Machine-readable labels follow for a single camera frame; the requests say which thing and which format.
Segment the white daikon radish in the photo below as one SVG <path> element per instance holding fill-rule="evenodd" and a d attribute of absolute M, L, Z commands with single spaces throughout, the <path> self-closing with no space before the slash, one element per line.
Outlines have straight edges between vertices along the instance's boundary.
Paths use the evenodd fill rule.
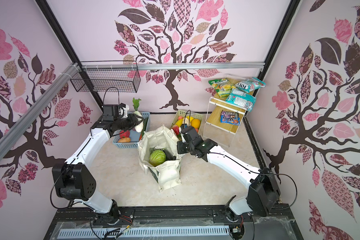
<path fill-rule="evenodd" d="M 135 126 L 135 130 L 138 133 L 141 133 L 144 127 L 144 118 L 142 114 L 139 112 L 139 106 L 140 106 L 141 99 L 135 99 L 133 98 L 133 107 L 134 107 L 134 117 L 137 120 L 137 125 Z"/>

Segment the dark purple eggplant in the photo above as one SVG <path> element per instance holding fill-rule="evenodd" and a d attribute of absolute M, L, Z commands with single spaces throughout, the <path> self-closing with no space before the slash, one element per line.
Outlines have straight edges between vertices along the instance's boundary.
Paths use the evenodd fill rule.
<path fill-rule="evenodd" d="M 166 155 L 166 161 L 175 161 L 177 158 L 173 156 L 168 150 L 164 149 L 163 152 Z"/>

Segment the cream canvas grocery bag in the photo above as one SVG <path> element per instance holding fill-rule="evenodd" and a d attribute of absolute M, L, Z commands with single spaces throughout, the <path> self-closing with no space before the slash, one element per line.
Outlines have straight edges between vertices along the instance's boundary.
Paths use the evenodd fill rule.
<path fill-rule="evenodd" d="M 181 159 L 174 130 L 161 126 L 145 132 L 138 142 L 139 164 L 146 174 L 151 174 L 158 184 L 159 192 L 180 185 Z"/>

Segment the green cabbage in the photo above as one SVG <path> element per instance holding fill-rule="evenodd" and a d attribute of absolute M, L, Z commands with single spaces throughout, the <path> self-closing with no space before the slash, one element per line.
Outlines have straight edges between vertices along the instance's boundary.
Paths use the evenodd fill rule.
<path fill-rule="evenodd" d="M 149 157 L 149 163 L 154 167 L 163 164 L 165 161 L 166 155 L 162 150 L 154 150 Z"/>

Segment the blue candy bag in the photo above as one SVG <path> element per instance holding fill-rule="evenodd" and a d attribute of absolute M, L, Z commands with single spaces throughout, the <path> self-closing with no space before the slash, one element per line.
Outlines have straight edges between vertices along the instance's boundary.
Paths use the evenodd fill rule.
<path fill-rule="evenodd" d="M 220 116 L 220 122 L 223 124 L 231 124 L 234 126 L 239 126 L 241 119 L 239 113 L 230 112 L 230 111 L 222 111 Z"/>

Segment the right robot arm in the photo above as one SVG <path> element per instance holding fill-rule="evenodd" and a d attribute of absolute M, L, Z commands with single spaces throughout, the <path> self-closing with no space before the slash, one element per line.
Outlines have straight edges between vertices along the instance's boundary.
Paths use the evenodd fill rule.
<path fill-rule="evenodd" d="M 225 204 L 225 216 L 234 222 L 253 212 L 266 217 L 279 199 L 281 192 L 275 174 L 268 168 L 259 169 L 244 163 L 225 151 L 211 139 L 202 139 L 194 127 L 180 128 L 182 140 L 177 143 L 179 154 L 191 154 L 213 164 L 237 179 L 248 190 L 244 197 L 234 195 Z"/>

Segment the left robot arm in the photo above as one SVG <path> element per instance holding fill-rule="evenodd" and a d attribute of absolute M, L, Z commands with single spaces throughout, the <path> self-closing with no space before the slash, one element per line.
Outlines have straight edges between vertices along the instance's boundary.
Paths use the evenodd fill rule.
<path fill-rule="evenodd" d="M 104 105 L 102 116 L 91 126 L 90 133 L 81 146 L 63 164 L 56 164 L 52 168 L 53 190 L 56 195 L 84 204 L 97 214 L 118 214 L 116 202 L 97 190 L 90 167 L 110 138 L 133 129 L 140 133 L 144 120 L 140 112 L 130 113 L 129 106 L 125 104 Z"/>

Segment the green yellow snack bag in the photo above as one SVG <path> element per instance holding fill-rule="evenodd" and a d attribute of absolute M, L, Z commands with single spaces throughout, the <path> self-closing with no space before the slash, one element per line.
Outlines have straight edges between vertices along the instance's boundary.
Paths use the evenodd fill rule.
<path fill-rule="evenodd" d="M 209 80 L 209 84 L 220 98 L 229 96 L 232 90 L 236 88 L 228 79 Z"/>

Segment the teal white snack bag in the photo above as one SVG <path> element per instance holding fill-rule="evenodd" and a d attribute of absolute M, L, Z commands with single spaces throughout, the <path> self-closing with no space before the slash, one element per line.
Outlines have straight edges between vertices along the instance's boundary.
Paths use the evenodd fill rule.
<path fill-rule="evenodd" d="M 235 86 L 243 92 L 251 93 L 254 90 L 265 88 L 266 84 L 258 78 L 251 77 L 236 83 Z"/>

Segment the blue plastic vegetable basket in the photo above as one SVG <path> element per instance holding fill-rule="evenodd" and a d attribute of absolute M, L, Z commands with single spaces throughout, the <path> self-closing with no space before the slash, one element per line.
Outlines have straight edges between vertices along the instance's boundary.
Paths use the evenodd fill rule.
<path fill-rule="evenodd" d="M 115 136 L 113 139 L 113 144 L 116 145 L 119 149 L 135 149 L 138 147 L 138 142 L 142 139 L 143 135 L 150 128 L 151 122 L 151 113 L 150 112 L 142 112 L 142 117 L 144 118 L 144 127 L 141 133 L 136 132 L 135 130 L 130 130 L 130 142 L 120 143 L 119 140 L 120 135 Z"/>

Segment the orange fruit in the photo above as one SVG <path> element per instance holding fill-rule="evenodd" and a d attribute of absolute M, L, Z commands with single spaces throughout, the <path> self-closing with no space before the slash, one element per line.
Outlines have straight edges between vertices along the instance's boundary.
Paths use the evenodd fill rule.
<path fill-rule="evenodd" d="M 193 119 L 191 121 L 191 126 L 194 127 L 195 129 L 199 129 L 201 126 L 201 120 L 199 119 Z"/>

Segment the red apple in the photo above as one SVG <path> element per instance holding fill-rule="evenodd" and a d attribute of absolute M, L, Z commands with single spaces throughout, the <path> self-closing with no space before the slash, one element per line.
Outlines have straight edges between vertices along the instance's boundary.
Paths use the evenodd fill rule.
<path fill-rule="evenodd" d="M 172 130 L 174 131 L 176 136 L 178 136 L 180 134 L 180 127 L 179 126 L 173 125 Z"/>

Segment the green plastic fruit basket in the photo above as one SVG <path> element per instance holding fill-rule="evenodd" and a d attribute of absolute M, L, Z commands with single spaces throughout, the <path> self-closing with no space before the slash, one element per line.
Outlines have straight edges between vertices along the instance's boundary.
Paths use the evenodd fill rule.
<path fill-rule="evenodd" d="M 199 119 L 201 120 L 201 125 L 202 125 L 202 122 L 203 122 L 203 115 L 202 114 L 199 114 L 199 113 L 195 113 L 195 112 L 191 112 L 191 111 L 185 111 L 185 110 L 178 110 L 176 112 L 176 115 L 173 119 L 173 122 L 171 124 L 171 128 L 173 125 L 175 125 L 175 123 L 179 120 L 179 119 L 184 119 L 183 120 L 183 124 L 185 125 L 188 125 L 188 126 L 191 126 L 191 121 L 193 119 Z"/>

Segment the white wooden shelf rack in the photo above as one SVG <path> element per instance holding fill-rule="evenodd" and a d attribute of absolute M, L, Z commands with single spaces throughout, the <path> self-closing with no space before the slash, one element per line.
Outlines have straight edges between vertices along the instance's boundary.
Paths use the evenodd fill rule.
<path fill-rule="evenodd" d="M 246 77 L 226 75 L 224 78 L 209 80 L 210 97 L 203 129 L 203 137 L 230 147 L 246 115 L 246 108 L 227 102 L 236 84 L 247 80 Z"/>

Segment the aluminium frame rail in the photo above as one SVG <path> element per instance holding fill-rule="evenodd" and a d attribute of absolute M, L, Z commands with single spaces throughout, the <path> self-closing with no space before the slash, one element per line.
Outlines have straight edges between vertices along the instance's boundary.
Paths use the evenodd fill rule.
<path fill-rule="evenodd" d="M 264 62 L 230 62 L 230 63 L 185 63 L 185 64 L 131 64 L 131 65 L 84 65 L 80 67 L 77 63 L 71 63 L 34 103 L 27 112 L 9 129 L 9 132 L 0 139 L 0 161 L 7 152 L 16 144 L 19 138 L 26 132 L 28 127 L 39 116 L 47 104 L 58 93 L 58 91 L 73 76 L 83 69 L 105 69 L 118 70 L 121 68 L 132 68 L 132 70 L 190 70 L 190 69 L 263 69 Z"/>

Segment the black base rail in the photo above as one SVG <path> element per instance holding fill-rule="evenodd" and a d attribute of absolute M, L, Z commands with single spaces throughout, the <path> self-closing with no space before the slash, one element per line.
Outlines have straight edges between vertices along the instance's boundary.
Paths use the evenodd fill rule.
<path fill-rule="evenodd" d="M 230 240 L 303 239 L 293 213 L 284 207 L 277 205 L 266 217 L 244 213 L 234 222 L 224 215 L 223 205 L 121 207 L 120 218 L 114 225 L 107 225 L 90 209 L 71 208 L 57 211 L 44 239 L 56 240 L 61 229 L 182 226 L 227 226 Z"/>

